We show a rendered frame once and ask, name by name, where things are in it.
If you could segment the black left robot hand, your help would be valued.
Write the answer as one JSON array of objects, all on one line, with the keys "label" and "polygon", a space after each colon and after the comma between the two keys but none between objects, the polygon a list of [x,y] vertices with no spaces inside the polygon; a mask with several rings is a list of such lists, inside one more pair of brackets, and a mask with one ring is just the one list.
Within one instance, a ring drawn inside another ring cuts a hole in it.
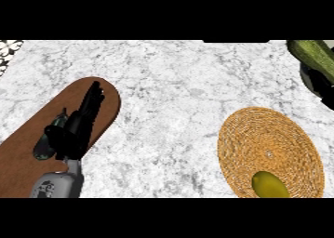
[{"label": "black left robot hand", "polygon": [[80,108],[72,113],[64,126],[46,126],[49,146],[55,150],[57,160],[80,160],[89,147],[92,126],[106,99],[98,81],[89,87]]}]

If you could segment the brown oval placemat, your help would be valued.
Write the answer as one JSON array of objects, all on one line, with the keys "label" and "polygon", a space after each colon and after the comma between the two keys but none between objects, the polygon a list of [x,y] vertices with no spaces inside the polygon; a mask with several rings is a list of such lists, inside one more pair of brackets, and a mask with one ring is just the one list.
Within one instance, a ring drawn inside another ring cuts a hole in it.
[{"label": "brown oval placemat", "polygon": [[69,170],[67,160],[72,159],[55,159],[57,153],[49,146],[45,128],[64,126],[72,113],[80,108],[95,81],[101,84],[106,99],[92,126],[88,151],[106,133],[120,111],[120,95],[108,80],[85,77],[64,88],[0,143],[0,198],[30,197],[35,182],[43,174]]}]

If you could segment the woven wicker round bowl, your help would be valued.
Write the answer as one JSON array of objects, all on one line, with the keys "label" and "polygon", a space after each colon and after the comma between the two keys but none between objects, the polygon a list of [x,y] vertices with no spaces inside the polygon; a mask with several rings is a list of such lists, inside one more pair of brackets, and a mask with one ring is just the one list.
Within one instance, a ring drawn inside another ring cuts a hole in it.
[{"label": "woven wicker round bowl", "polygon": [[272,109],[247,107],[227,118],[218,157],[238,197],[259,197],[252,178],[261,171],[281,180],[292,198],[324,196],[324,164],[314,142],[296,122]]}]

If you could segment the black white patterned tile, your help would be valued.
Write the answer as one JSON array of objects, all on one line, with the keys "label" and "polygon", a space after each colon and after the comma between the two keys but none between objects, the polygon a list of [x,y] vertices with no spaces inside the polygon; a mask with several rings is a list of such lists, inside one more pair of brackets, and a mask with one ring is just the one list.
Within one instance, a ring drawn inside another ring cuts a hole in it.
[{"label": "black white patterned tile", "polygon": [[23,40],[0,40],[0,76],[4,75],[15,52],[24,45]]}]

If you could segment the yellow green fruit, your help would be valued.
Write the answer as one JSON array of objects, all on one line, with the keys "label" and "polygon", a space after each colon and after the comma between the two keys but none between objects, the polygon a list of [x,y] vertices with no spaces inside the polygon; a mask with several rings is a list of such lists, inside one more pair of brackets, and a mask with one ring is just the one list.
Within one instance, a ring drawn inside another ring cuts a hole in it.
[{"label": "yellow green fruit", "polygon": [[274,174],[259,171],[252,178],[252,187],[259,197],[289,197],[284,183]]}]

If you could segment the black plant pot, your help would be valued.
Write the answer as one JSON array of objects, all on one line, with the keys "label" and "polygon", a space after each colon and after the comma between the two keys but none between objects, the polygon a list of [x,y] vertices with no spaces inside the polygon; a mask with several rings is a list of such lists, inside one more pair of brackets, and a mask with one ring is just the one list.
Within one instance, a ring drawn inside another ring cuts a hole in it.
[{"label": "black plant pot", "polygon": [[[326,40],[326,44],[334,53],[334,40]],[[300,76],[309,91],[321,98],[324,106],[334,111],[334,84],[327,80],[323,73],[300,64]]]}]

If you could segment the green plant leaf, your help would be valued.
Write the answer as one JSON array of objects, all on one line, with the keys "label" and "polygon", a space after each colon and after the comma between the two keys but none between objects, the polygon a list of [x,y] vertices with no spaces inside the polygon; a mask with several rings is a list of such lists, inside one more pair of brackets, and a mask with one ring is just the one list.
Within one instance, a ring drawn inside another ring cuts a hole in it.
[{"label": "green plant leaf", "polygon": [[287,40],[293,57],[317,70],[334,85],[334,52],[324,40]]}]

